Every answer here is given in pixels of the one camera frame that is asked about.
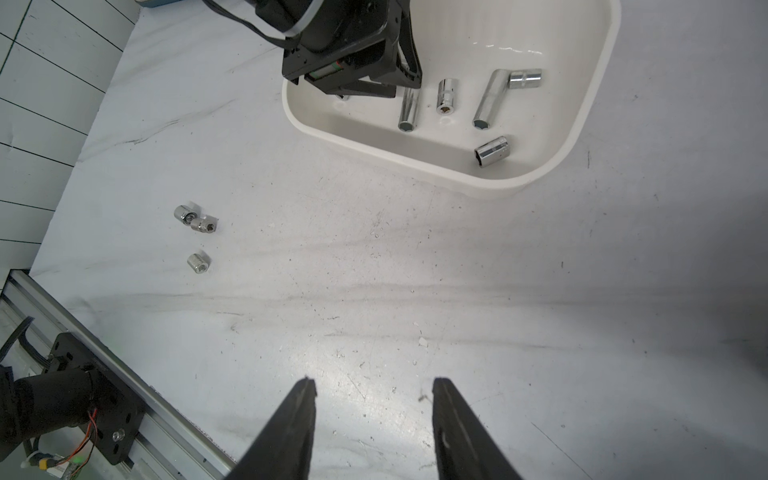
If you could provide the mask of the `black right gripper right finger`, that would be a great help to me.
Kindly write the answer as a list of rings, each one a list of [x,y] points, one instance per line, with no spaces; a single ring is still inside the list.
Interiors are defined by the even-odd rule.
[[[433,435],[440,480],[521,480],[448,378],[433,382]]]

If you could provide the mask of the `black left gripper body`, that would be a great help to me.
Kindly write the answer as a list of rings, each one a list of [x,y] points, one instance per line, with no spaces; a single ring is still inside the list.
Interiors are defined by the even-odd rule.
[[[284,52],[283,77],[295,85],[305,80],[327,95],[354,80],[393,85],[394,17],[400,11],[411,20],[408,1],[323,2],[298,46]]]

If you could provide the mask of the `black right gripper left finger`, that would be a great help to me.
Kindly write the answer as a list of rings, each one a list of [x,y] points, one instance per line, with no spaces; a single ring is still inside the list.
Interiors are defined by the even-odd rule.
[[[226,480],[309,477],[316,422],[316,384],[297,381]]]

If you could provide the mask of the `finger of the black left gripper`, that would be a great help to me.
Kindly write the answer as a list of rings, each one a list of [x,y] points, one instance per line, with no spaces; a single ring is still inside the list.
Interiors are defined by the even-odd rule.
[[[381,84],[363,80],[349,81],[336,88],[336,95],[361,96],[376,98],[394,98],[397,93],[395,85]]]
[[[420,89],[422,86],[422,69],[413,39],[410,16],[400,11],[394,17],[396,38],[393,40],[395,66],[392,73],[392,84],[398,87]]]

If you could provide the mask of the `long chrome socket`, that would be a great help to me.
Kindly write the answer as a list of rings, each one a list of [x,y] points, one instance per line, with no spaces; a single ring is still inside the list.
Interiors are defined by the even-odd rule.
[[[492,126],[508,90],[509,77],[509,70],[497,69],[491,74],[472,120],[476,129],[487,130]]]

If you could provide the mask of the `small chrome socket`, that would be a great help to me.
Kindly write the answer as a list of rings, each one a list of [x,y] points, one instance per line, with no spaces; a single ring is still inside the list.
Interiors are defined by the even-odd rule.
[[[485,168],[504,160],[511,154],[511,145],[506,136],[500,136],[480,145],[474,150],[478,165]]]
[[[196,274],[203,274],[209,270],[211,259],[205,252],[198,251],[187,258],[187,264]]]

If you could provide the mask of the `short chrome socket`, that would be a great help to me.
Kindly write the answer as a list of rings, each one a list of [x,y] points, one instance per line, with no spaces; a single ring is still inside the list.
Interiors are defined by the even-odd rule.
[[[541,69],[512,71],[508,78],[508,88],[511,90],[538,88],[542,83],[542,73]]]

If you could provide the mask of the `chrome socket pair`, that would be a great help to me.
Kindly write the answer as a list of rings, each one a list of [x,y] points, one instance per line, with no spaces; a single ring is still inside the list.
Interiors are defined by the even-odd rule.
[[[217,230],[217,220],[213,217],[195,217],[189,222],[192,230],[200,233],[214,233]]]
[[[179,205],[174,209],[174,218],[179,222],[190,225],[193,220],[198,218],[198,213],[186,205]]]

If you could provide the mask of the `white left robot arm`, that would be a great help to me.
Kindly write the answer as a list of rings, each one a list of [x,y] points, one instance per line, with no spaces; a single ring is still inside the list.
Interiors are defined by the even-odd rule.
[[[281,48],[282,75],[295,85],[305,80],[326,95],[378,98],[422,86],[408,1],[252,1],[256,16],[282,38],[214,1],[205,5]]]

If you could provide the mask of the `white plastic storage box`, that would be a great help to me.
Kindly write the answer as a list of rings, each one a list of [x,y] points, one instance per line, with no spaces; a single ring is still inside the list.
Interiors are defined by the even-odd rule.
[[[375,164],[475,198],[517,193],[557,167],[578,139],[621,23],[616,1],[415,1],[423,83],[415,129],[402,132],[401,99],[340,100],[285,83],[283,108],[300,131]],[[538,88],[508,88],[492,126],[475,112],[497,70],[541,69]],[[437,113],[438,85],[458,80],[455,110]],[[480,145],[506,136],[511,154],[481,168]]]

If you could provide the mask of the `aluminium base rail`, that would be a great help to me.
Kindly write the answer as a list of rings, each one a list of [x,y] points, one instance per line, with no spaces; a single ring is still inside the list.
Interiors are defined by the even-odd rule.
[[[1,459],[50,479],[223,479],[235,465],[23,270],[1,289]]]

